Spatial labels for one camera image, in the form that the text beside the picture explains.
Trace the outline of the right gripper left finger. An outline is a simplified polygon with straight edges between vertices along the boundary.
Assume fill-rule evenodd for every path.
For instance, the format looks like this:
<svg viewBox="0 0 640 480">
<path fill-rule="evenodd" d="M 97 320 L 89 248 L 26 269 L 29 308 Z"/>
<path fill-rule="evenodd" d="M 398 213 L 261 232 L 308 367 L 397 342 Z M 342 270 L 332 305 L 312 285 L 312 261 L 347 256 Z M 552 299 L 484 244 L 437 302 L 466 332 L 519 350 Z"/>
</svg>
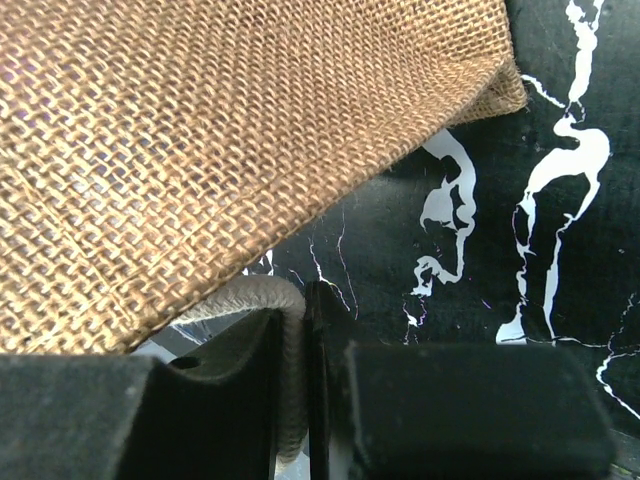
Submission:
<svg viewBox="0 0 640 480">
<path fill-rule="evenodd" d="M 280 317 L 261 310 L 171 362 L 3 355 L 5 479 L 270 479 Z"/>
</svg>

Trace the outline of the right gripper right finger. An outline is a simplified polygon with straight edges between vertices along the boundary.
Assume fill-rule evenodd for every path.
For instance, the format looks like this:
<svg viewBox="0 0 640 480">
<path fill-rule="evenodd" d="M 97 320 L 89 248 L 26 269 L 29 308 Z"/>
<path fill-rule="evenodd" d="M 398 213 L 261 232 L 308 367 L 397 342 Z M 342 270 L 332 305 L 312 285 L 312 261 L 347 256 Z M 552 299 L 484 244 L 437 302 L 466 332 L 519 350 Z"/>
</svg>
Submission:
<svg viewBox="0 0 640 480">
<path fill-rule="evenodd" d="M 326 283 L 309 283 L 305 297 L 312 478 L 609 475 L 609 420 L 567 352 L 385 344 Z"/>
</svg>

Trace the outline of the burlap canvas bag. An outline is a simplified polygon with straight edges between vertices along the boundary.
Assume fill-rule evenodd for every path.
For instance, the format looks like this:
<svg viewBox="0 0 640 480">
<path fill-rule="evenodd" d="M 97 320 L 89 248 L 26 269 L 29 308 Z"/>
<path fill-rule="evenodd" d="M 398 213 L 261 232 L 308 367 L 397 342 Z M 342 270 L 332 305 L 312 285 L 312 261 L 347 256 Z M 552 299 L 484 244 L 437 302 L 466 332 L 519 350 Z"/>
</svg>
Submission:
<svg viewBox="0 0 640 480">
<path fill-rule="evenodd" d="M 303 304 L 240 271 L 441 129 L 525 102 L 501 1 L 5 1 L 1 350 L 130 352 L 206 298 L 278 309 L 283 468 Z"/>
</svg>

